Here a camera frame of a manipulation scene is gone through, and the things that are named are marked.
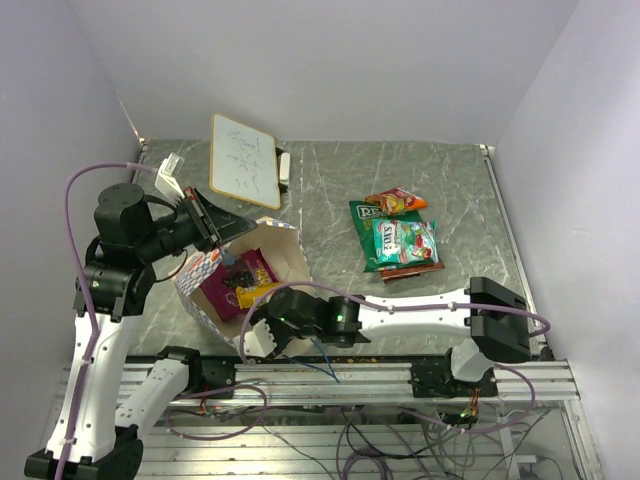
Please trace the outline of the checkered paper bag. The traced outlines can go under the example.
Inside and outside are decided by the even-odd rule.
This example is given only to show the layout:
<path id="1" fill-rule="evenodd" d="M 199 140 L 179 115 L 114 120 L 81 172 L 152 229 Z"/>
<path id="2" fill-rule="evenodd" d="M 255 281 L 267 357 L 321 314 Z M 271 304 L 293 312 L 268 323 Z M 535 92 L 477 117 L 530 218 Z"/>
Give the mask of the checkered paper bag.
<path id="1" fill-rule="evenodd" d="M 234 349 L 246 313 L 269 289 L 309 281 L 300 230 L 268 217 L 210 253 L 197 252 L 174 280 L 185 310 Z"/>

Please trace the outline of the purple snack packet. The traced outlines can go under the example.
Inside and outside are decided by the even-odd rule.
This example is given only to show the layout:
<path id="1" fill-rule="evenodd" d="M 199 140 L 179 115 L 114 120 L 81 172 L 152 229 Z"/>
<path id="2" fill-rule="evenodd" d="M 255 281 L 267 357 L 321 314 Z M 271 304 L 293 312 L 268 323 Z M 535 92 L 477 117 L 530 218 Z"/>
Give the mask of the purple snack packet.
<path id="1" fill-rule="evenodd" d="M 278 278 L 260 249 L 247 250 L 233 265 L 221 263 L 203 282 L 201 290 L 223 322 L 229 322 L 245 312 L 237 291 L 277 283 Z"/>

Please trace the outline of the yellow snack packet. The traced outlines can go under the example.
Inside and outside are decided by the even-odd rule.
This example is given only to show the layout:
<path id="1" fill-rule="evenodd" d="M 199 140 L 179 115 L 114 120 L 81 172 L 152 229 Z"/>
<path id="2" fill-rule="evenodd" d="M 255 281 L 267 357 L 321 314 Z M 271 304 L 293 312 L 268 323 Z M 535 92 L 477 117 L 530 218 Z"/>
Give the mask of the yellow snack packet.
<path id="1" fill-rule="evenodd" d="M 250 287 L 237 287 L 236 297 L 238 300 L 239 308 L 240 309 L 251 308 L 256 303 L 256 300 L 259 297 L 266 294 L 275 286 L 279 286 L 279 285 L 280 283 L 276 282 L 276 283 L 269 283 L 269 284 L 254 285 Z"/>

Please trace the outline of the green snack box with face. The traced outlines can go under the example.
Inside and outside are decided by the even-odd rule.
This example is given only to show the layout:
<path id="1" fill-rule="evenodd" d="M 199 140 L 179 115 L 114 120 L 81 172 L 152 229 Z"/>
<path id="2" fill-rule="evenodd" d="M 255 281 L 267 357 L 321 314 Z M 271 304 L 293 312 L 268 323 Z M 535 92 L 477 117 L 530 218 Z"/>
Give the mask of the green snack box with face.
<path id="1" fill-rule="evenodd" d="M 395 268 L 394 263 L 380 263 L 377 259 L 374 244 L 374 220 L 382 218 L 384 220 L 423 222 L 421 215 L 417 211 L 391 215 L 372 203 L 359 200 L 351 200 L 349 208 L 365 258 L 364 271 L 370 273 Z"/>

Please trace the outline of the teal snack packet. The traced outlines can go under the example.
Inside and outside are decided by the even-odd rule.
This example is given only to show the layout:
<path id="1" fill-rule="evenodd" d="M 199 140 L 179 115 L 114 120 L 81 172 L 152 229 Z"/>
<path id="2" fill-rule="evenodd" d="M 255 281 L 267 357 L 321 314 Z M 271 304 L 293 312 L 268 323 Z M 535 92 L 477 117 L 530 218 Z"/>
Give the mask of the teal snack packet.
<path id="1" fill-rule="evenodd" d="M 413 265 L 439 263 L 436 223 L 376 219 L 373 241 L 379 263 Z"/>

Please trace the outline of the red yellow chips bag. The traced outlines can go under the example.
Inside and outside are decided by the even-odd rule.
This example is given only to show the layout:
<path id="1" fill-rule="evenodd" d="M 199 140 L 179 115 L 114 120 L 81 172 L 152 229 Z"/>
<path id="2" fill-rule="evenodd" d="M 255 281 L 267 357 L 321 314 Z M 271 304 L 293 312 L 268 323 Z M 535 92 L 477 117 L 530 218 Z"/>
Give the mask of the red yellow chips bag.
<path id="1" fill-rule="evenodd" d="M 384 192 L 369 195 L 364 198 L 364 201 L 376 205 L 383 212 L 391 215 L 421 210 L 428 207 L 427 201 L 421 196 L 406 190 L 404 187 L 395 187 Z"/>

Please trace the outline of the brown sea salt chips bag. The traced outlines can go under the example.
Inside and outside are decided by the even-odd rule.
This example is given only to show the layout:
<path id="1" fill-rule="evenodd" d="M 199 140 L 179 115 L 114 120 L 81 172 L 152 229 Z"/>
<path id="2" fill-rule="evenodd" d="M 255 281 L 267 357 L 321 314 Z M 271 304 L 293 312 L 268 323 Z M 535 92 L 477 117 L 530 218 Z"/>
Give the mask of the brown sea salt chips bag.
<path id="1" fill-rule="evenodd" d="M 381 280 L 388 284 L 395 280 L 412 278 L 424 273 L 441 271 L 445 269 L 443 262 L 425 265 L 405 266 L 403 268 L 384 270 L 380 272 Z"/>

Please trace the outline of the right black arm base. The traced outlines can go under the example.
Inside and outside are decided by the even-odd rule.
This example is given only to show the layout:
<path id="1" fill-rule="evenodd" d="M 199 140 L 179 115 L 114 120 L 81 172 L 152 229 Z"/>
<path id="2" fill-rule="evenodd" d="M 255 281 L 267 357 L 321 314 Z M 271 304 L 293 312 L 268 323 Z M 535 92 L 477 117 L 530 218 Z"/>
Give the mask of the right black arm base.
<path id="1" fill-rule="evenodd" d="M 493 370 L 487 370 L 477 382 L 456 380 L 451 370 L 452 348 L 441 355 L 411 356 L 409 385 L 414 398 L 462 398 L 478 393 L 493 398 L 498 388 L 492 382 Z"/>

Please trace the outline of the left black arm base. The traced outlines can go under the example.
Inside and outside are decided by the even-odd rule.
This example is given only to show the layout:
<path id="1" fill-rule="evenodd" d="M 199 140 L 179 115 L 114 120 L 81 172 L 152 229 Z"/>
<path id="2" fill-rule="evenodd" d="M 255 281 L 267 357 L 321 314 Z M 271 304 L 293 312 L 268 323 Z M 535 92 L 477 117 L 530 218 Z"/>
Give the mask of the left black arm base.
<path id="1" fill-rule="evenodd" d="M 217 390 L 235 384 L 236 361 L 228 356 L 202 356 L 196 349 L 166 346 L 156 355 L 156 362 L 160 360 L 177 361 L 186 366 L 188 380 L 185 393 Z"/>

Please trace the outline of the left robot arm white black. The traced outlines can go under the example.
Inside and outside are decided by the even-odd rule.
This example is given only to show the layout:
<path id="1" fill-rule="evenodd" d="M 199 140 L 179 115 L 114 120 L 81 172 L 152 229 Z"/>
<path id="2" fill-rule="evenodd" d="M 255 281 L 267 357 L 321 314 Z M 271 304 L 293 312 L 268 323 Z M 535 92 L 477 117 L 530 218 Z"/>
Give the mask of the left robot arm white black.
<path id="1" fill-rule="evenodd" d="M 30 455 L 33 479 L 132 479 L 142 437 L 177 395 L 203 387 L 199 352 L 169 346 L 142 388 L 116 404 L 131 342 L 156 283 L 155 262 L 188 247 L 209 253 L 253 231 L 255 221 L 227 212 L 188 187 L 175 200 L 137 184 L 103 190 L 94 211 L 98 230 L 76 281 L 75 351 L 57 425 L 45 448 Z"/>

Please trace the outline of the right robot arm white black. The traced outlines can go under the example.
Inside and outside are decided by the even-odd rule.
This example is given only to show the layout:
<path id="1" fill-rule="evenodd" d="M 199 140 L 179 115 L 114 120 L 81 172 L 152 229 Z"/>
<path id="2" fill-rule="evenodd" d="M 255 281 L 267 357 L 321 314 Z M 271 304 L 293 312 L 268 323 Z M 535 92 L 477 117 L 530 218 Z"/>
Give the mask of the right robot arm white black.
<path id="1" fill-rule="evenodd" d="M 524 299 L 486 277 L 432 296 L 376 297 L 331 288 L 323 299 L 309 282 L 288 282 L 263 294 L 246 314 L 234 343 L 242 357 L 291 353 L 295 343 L 317 340 L 338 348 L 418 334 L 459 336 L 440 373 L 450 394 L 465 394 L 496 363 L 531 357 Z"/>

